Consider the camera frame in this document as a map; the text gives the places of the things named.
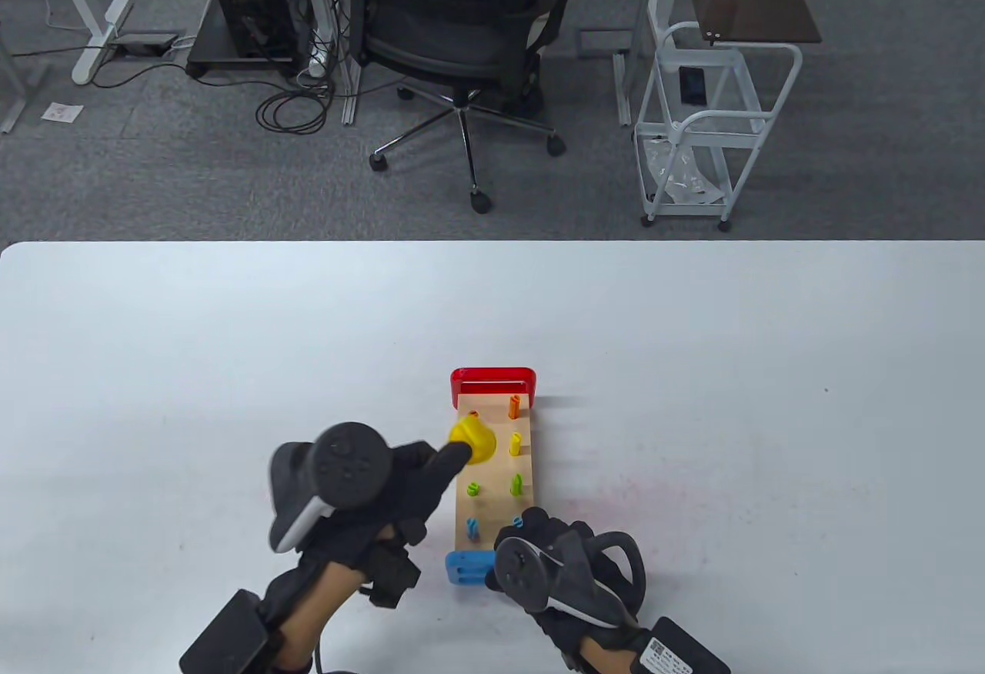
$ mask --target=yellow peg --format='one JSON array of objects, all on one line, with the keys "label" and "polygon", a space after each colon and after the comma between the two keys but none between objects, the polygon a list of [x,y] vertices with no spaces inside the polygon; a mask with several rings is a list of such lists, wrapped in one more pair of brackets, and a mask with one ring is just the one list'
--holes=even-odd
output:
[{"label": "yellow peg", "polygon": [[479,413],[472,411],[451,429],[448,442],[468,443],[472,446],[469,464],[488,462],[496,454],[496,434],[479,420]]}]

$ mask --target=peg board toy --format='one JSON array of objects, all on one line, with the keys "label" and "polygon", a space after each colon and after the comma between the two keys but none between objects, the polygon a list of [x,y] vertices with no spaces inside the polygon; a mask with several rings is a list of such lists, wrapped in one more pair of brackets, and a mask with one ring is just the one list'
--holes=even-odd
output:
[{"label": "peg board toy", "polygon": [[466,466],[456,481],[455,550],[446,558],[453,585],[482,585],[495,562],[499,530],[536,504],[530,432],[536,385],[532,369],[457,369],[451,375],[459,421],[479,413],[496,434],[492,458]]}]

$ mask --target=barcode label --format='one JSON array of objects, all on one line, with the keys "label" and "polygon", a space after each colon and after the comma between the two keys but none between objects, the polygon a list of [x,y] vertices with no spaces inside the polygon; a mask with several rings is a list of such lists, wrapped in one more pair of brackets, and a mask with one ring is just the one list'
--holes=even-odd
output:
[{"label": "barcode label", "polygon": [[694,674],[693,668],[657,639],[650,639],[643,653],[639,654],[639,663],[653,674]]}]

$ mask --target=wooden toy board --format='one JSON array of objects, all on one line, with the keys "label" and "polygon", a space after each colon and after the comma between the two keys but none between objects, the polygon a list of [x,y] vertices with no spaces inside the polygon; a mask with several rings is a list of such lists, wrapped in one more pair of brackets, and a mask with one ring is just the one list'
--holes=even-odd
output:
[{"label": "wooden toy board", "polygon": [[[472,410],[496,433],[496,454],[488,462],[466,466],[455,487],[455,551],[492,551],[493,542],[503,526],[513,524],[514,517],[534,502],[534,463],[530,442],[530,399],[520,394],[520,417],[509,418],[509,399],[513,394],[462,394],[458,398],[458,418]],[[522,439],[520,455],[509,454],[514,432]],[[517,474],[523,477],[523,494],[510,494],[510,483]],[[478,497],[469,497],[472,482],[479,485]],[[469,540],[468,520],[479,520],[479,539]]]}]

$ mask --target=blue toy block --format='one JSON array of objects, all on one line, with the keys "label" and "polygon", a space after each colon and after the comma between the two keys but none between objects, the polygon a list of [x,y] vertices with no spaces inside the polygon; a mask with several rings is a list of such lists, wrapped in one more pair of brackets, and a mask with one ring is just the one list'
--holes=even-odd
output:
[{"label": "blue toy block", "polygon": [[444,558],[448,582],[453,585],[485,585],[486,573],[496,565],[496,551],[452,551]]}]

